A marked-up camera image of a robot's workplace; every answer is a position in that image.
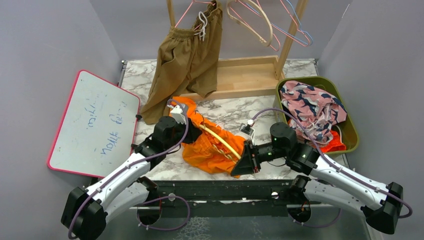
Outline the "pink shark print shorts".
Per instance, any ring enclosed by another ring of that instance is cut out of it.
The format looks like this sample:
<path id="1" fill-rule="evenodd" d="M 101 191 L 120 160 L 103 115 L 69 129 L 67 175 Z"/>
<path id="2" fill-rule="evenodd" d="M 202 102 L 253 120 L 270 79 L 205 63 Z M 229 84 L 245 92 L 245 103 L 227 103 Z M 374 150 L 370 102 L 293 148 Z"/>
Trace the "pink shark print shorts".
<path id="1" fill-rule="evenodd" d="M 333 127 L 347 119 L 342 102 L 316 86 L 289 80 L 282 85 L 279 94 L 283 110 L 300 123 L 292 119 L 287 121 L 301 143 L 314 147 L 315 141 L 320 148 L 326 146 L 333 139 Z"/>

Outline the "red orange shorts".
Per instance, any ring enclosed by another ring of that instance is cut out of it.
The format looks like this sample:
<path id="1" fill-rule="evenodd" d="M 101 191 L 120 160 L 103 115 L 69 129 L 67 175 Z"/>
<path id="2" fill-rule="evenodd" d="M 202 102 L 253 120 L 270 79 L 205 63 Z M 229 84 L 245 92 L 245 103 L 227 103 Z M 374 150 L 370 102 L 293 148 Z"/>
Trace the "red orange shorts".
<path id="1" fill-rule="evenodd" d="M 331 130 L 330 133 L 333 138 L 326 146 L 320 148 L 321 151 L 323 153 L 345 151 L 347 146 L 342 142 L 339 133 L 335 130 Z"/>

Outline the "beige wooden hanger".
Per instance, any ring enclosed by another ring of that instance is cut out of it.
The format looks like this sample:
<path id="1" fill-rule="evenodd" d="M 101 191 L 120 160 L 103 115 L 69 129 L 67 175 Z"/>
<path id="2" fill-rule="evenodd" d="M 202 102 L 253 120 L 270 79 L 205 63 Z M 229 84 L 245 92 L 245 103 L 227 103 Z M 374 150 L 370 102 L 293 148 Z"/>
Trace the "beige wooden hanger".
<path id="1" fill-rule="evenodd" d="M 254 15 L 253 12 L 247 10 L 245 7 L 238 4 L 234 8 L 237 11 L 237 13 L 239 13 L 241 17 L 244 20 L 246 20 L 251 26 L 258 23 L 259 28 L 262 28 L 263 23 L 259 21 L 259 18 L 256 15 Z"/>

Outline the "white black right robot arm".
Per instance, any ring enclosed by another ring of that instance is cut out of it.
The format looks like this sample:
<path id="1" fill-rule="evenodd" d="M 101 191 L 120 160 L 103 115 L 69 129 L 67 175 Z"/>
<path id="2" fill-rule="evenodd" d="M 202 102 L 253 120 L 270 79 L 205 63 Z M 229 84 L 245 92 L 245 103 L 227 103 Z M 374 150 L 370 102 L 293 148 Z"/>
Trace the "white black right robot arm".
<path id="1" fill-rule="evenodd" d="M 284 158 L 286 166 L 298 173 L 288 190 L 292 202 L 329 204 L 364 217 L 370 227 L 381 233 L 395 233 L 403 207 L 401 185 L 367 178 L 308 144 L 299 143 L 295 131 L 283 122 L 270 127 L 270 136 L 269 143 L 244 142 L 231 176 L 255 174 L 261 163 Z"/>

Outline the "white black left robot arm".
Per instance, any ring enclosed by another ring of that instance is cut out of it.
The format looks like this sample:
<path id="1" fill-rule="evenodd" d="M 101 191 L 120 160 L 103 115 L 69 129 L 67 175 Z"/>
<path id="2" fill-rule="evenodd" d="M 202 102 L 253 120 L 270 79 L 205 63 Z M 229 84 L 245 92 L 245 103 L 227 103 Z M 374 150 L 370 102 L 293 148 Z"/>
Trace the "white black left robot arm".
<path id="1" fill-rule="evenodd" d="M 86 188 L 76 187 L 69 193 L 60 219 L 68 229 L 68 238 L 95 240 L 126 209 L 155 203 L 157 186 L 144 175 L 175 148 L 194 143 L 201 134 L 184 115 L 161 117 L 153 132 L 134 146 L 123 164 L 98 182 Z"/>

